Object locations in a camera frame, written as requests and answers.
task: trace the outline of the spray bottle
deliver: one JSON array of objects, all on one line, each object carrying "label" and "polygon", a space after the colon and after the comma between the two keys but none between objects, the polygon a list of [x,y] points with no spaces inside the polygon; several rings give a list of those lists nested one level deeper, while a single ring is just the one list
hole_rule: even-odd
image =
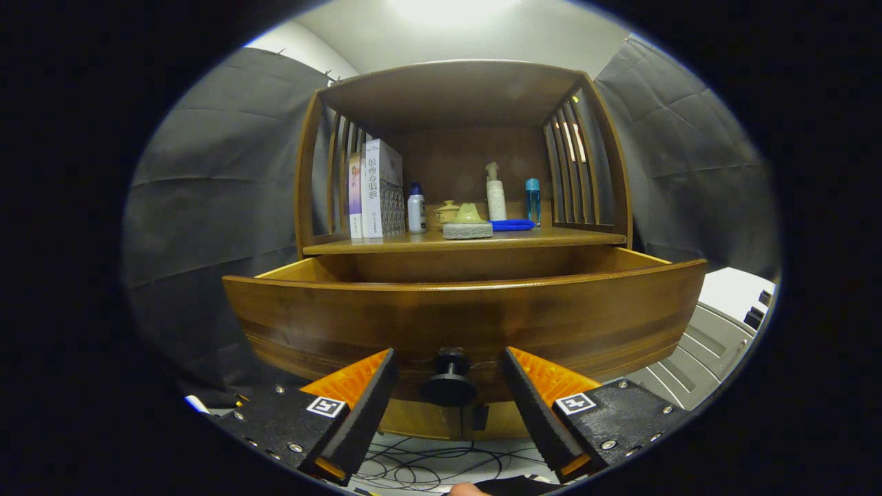
[{"label": "spray bottle", "polygon": [[487,209],[490,211],[490,220],[504,221],[508,219],[508,214],[505,212],[505,192],[502,189],[502,181],[497,180],[499,166],[496,162],[491,162],[484,168],[487,170]]}]

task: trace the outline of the black knob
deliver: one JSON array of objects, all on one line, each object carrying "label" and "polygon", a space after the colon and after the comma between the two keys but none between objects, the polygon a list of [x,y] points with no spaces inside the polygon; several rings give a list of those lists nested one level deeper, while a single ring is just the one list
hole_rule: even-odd
[{"label": "black knob", "polygon": [[439,407],[461,407],[471,403],[478,388],[466,378],[471,364],[462,348],[442,348],[435,358],[437,375],[422,383],[420,396]]}]

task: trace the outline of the finger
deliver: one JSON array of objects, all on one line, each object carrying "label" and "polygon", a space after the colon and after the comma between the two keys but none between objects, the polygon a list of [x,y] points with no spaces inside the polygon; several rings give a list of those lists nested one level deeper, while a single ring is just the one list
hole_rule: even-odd
[{"label": "finger", "polygon": [[455,485],[450,490],[450,496],[490,496],[486,492],[482,492],[474,484],[463,482]]}]

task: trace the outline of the wooden drawer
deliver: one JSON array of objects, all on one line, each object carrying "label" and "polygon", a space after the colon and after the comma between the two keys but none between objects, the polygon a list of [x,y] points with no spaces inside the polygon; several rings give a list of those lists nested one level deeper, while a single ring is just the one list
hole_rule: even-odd
[{"label": "wooden drawer", "polygon": [[350,253],[257,277],[224,277],[258,356],[315,380],[385,348],[400,358],[393,398],[420,401],[444,346],[474,365],[478,402],[508,402],[497,365],[511,345],[604,381],[668,357],[706,262],[624,248],[555,246]]}]

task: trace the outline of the gray curtain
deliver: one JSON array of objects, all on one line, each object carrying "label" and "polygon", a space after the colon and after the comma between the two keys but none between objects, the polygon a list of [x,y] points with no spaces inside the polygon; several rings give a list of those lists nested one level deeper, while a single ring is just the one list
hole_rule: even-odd
[{"label": "gray curtain", "polygon": [[723,101],[633,35],[595,82],[622,140],[643,249],[775,279],[781,246],[772,168]]},{"label": "gray curtain", "polygon": [[240,49],[171,109],[132,179],[123,281],[145,341],[207,404],[295,380],[257,360],[221,277],[296,261],[295,158],[310,97],[326,81],[290,58]]}]

